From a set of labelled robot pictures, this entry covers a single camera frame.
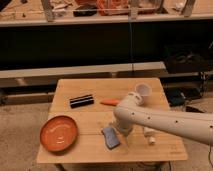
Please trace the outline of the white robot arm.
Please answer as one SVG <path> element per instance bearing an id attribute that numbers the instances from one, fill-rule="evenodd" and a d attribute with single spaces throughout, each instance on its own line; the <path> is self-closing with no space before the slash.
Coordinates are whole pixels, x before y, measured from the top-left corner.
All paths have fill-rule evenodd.
<path id="1" fill-rule="evenodd" d="M 213 114 L 142 107 L 144 98 L 129 92 L 114 109 L 120 132 L 130 133 L 134 124 L 164 131 L 213 146 Z"/>

